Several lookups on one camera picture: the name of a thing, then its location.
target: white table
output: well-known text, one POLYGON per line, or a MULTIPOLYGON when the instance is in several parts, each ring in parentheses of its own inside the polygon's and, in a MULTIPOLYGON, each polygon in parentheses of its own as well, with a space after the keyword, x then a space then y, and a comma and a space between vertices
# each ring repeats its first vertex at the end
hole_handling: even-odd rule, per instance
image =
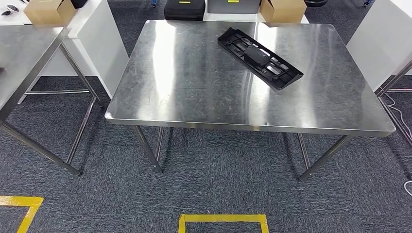
MULTIPOLYGON (((203 21, 247 21, 247 22, 266 22, 262 14, 258 11, 257 14, 215 14, 207 12, 207 0, 205 15, 203 21)), ((305 15, 303 15, 301 23, 309 23, 305 15)))
MULTIPOLYGON (((30 24, 19 0, 0 0, 0 7, 12 4, 20 12, 0 17, 0 25, 30 24)), ((119 84, 129 57, 121 40, 107 0, 88 0, 76 10, 67 26, 69 34, 63 41, 80 70, 86 76, 97 76, 110 98, 119 84)), ((40 76, 77 76, 60 50, 53 55, 40 76)))
POLYGON ((376 0, 347 48, 375 91, 412 60, 411 38, 412 0, 376 0))

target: black case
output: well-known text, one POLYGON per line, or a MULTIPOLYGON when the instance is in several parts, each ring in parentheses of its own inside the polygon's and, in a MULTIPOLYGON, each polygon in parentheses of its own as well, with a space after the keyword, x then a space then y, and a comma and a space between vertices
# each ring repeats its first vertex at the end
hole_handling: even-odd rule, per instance
POLYGON ((168 0, 165 19, 202 21, 205 8, 205 0, 168 0))

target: cardboard box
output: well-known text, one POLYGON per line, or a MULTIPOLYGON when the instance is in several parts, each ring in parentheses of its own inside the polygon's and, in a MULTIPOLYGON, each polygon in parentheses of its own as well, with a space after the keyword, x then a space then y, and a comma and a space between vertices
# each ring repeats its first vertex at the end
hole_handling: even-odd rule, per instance
POLYGON ((70 0, 31 0, 24 13, 33 25, 67 26, 75 13, 70 0))
POLYGON ((260 13, 266 22, 300 23, 306 11, 303 0, 262 0, 260 13))

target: gray case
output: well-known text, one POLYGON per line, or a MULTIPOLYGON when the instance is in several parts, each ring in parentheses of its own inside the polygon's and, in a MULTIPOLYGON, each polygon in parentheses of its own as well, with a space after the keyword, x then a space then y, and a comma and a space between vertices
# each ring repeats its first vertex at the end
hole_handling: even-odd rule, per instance
POLYGON ((260 0, 207 0, 207 12, 222 14, 256 14, 260 0))

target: yellow floor tape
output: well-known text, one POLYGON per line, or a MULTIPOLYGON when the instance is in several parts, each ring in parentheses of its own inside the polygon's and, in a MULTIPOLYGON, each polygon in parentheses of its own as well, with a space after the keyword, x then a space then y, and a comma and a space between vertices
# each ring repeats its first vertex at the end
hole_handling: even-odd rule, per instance
POLYGON ((28 206, 26 216, 20 224, 17 233, 26 233, 39 209, 43 198, 39 197, 12 197, 12 196, 0 196, 0 205, 7 206, 28 206))
POLYGON ((259 222, 262 233, 269 233, 266 215, 180 215, 177 233, 186 233, 186 222, 259 222))

